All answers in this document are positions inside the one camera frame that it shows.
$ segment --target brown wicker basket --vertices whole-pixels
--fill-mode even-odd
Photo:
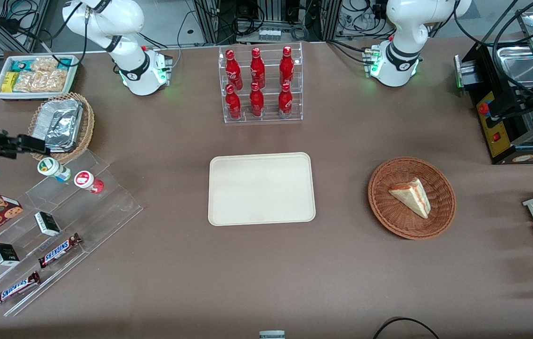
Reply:
[[[50,156],[53,157],[55,160],[57,160],[59,163],[64,164],[80,154],[84,152],[88,148],[88,145],[90,144],[90,139],[92,139],[92,129],[94,128],[94,112],[92,111],[92,107],[88,104],[88,101],[81,95],[77,93],[68,93],[68,94],[61,94],[54,98],[48,99],[48,101],[55,101],[55,100],[64,100],[64,99],[77,99],[81,103],[84,104],[84,110],[82,112],[82,121],[80,122],[80,131],[78,133],[77,141],[76,141],[76,149],[73,150],[70,153],[52,153]],[[34,131],[34,126],[36,125],[36,119],[38,118],[38,113],[40,113],[40,107],[36,110],[36,114],[34,114],[32,118],[32,122],[30,124],[30,127],[27,129],[27,135],[32,135],[32,131]],[[32,153],[32,157],[38,161],[44,159],[45,155],[38,154],[38,153]]]
[[[432,210],[428,219],[415,214],[388,190],[398,183],[419,178]],[[434,238],[453,222],[456,200],[453,187],[432,164],[414,157],[397,157],[382,163],[372,174],[369,204],[379,221],[394,234],[413,240]]]

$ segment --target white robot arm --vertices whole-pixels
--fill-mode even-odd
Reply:
[[[392,41],[372,47],[378,53],[372,54],[375,64],[370,68],[370,76],[391,87],[406,84],[428,39],[425,24],[445,21],[454,10],[460,17],[470,5],[471,0],[389,0],[387,19],[396,26],[396,33]]]
[[[143,30],[144,16],[132,0],[73,0],[63,6],[63,19],[74,33],[104,48],[120,68],[124,84],[136,95],[148,95],[170,83],[172,60],[144,51],[132,35]]]

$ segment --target clear acrylic stand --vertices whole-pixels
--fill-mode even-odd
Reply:
[[[66,166],[73,174],[81,170],[90,171],[105,183],[105,188],[100,194],[93,194],[79,189],[72,181],[61,183],[54,178],[45,178],[17,199],[24,212],[12,224],[0,229],[0,242],[12,244],[20,262],[16,266],[0,266],[0,292],[34,271],[38,271],[42,284],[29,287],[6,300],[0,306],[5,311],[4,316],[21,312],[143,210],[107,171],[108,164],[89,150]],[[38,211],[53,215],[61,229],[58,236],[40,233],[34,219]],[[82,242],[48,267],[40,268],[38,259],[74,233],[78,233]]]
[[[290,91],[294,96],[292,101],[292,114],[289,118],[283,119],[279,116],[279,93],[281,92],[281,84],[279,82],[279,63],[283,56],[283,47],[290,46],[292,48],[292,59],[294,60],[294,80],[292,81]],[[272,44],[260,45],[260,54],[264,60],[264,68],[266,69],[266,87],[262,89],[264,94],[264,115],[256,118],[251,112],[251,103],[249,102],[249,94],[251,93],[252,77],[249,71],[249,65],[252,62],[252,46],[235,46],[235,59],[241,67],[241,79],[243,80],[243,88],[237,91],[237,95],[241,99],[241,119],[233,120],[228,113],[227,101],[225,97],[227,92],[225,86],[228,84],[227,78],[227,59],[224,57],[225,51],[229,48],[219,49],[218,70],[221,81],[221,96],[222,96],[222,111],[225,123],[229,122],[286,122],[298,121],[303,119],[303,55],[301,43],[289,44]]]

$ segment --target red bottle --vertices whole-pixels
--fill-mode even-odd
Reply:
[[[266,73],[264,71],[264,61],[260,57],[260,48],[252,48],[252,63],[249,65],[252,72],[252,81],[256,81],[260,88],[266,86]]]
[[[252,114],[256,118],[260,118],[264,114],[264,95],[257,81],[252,83],[252,92],[249,94],[249,101],[252,103]]]
[[[294,96],[289,92],[290,85],[288,82],[281,86],[281,93],[279,93],[279,116],[287,119],[292,115],[292,99]]]
[[[235,88],[232,84],[227,84],[227,96],[225,101],[227,101],[227,107],[230,114],[230,118],[233,120],[241,119],[241,100],[239,96],[235,93]]]
[[[239,63],[235,60],[235,52],[232,49],[228,49],[225,52],[225,56],[227,56],[227,78],[229,83],[235,86],[236,90],[241,90],[243,88],[241,67],[239,67]]]
[[[289,46],[283,47],[283,58],[279,64],[279,82],[283,86],[284,83],[292,83],[294,79],[294,60],[292,59],[292,48]]]

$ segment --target brown tablecloth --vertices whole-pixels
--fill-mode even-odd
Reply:
[[[368,338],[404,315],[446,339],[533,338],[533,221],[521,206],[533,165],[490,165],[454,85],[453,56],[470,47],[432,39],[409,84],[387,88],[329,45],[303,43],[305,119],[265,126],[223,123],[217,48],[184,50],[172,85],[149,97],[122,85],[107,54],[88,54],[76,91],[96,114],[90,148],[145,210],[20,315],[0,309],[0,337]],[[0,127],[26,132],[38,104],[0,101]],[[211,226],[210,160],[281,152],[310,155],[316,218]],[[369,176],[396,156],[429,161],[453,185],[457,215],[438,238],[403,240],[370,212]],[[41,180],[35,165],[0,159],[0,193]]]

